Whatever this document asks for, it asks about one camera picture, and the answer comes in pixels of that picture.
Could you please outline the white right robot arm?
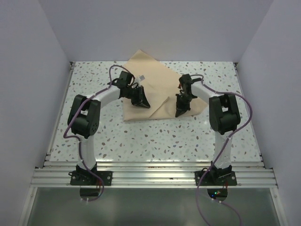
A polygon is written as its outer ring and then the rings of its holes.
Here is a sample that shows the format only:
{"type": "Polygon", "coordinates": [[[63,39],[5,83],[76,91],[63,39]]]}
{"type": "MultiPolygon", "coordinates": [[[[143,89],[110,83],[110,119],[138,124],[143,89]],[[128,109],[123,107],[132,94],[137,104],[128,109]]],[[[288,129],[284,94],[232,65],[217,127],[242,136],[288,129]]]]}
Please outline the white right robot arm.
{"type": "Polygon", "coordinates": [[[209,123],[215,132],[213,166],[217,169],[210,172],[210,181],[220,185],[226,180],[226,169],[231,165],[231,141],[228,136],[237,130],[241,122],[237,100],[230,92],[216,91],[204,84],[203,76],[193,78],[189,74],[179,78],[180,93],[176,94],[176,112],[179,117],[190,110],[190,103],[201,98],[209,106],[209,123]]]}

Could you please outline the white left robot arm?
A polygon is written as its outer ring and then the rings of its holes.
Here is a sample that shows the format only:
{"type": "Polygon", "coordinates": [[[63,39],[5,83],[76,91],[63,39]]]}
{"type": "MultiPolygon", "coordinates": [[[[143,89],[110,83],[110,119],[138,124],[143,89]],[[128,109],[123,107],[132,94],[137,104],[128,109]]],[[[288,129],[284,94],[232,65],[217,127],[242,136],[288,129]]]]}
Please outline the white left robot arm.
{"type": "Polygon", "coordinates": [[[95,94],[76,95],[68,117],[68,127],[64,138],[75,138],[79,148],[79,162],[77,166],[84,171],[81,179],[87,185],[94,184],[98,179],[94,153],[94,134],[100,124],[100,111],[107,104],[120,98],[127,98],[131,105],[149,109],[144,87],[130,72],[122,71],[118,78],[108,83],[109,87],[95,94]]]}

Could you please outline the beige cloth drape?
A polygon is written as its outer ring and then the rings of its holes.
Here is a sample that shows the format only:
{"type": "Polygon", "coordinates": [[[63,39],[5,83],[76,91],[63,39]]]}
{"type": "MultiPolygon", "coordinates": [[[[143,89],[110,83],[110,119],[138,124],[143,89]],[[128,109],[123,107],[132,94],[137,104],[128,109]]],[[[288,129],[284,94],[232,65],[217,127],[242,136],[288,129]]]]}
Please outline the beige cloth drape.
{"type": "Polygon", "coordinates": [[[135,107],[129,99],[123,99],[123,120],[174,119],[180,74],[141,50],[136,51],[124,67],[144,87],[150,108],[135,107]]]}

